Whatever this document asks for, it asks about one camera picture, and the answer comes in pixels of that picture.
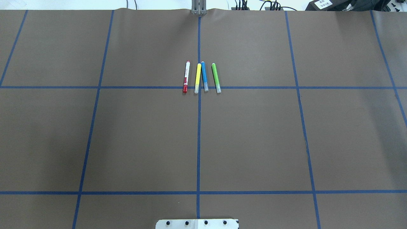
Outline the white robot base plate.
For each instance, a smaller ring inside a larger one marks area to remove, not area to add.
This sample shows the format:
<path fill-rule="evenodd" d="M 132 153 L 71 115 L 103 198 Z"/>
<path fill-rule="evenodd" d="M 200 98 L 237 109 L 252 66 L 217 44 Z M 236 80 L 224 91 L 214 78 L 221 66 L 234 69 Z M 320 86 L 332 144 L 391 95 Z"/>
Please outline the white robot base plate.
<path fill-rule="evenodd" d="M 235 219 L 167 219 L 159 220 L 156 229 L 239 229 Z"/>

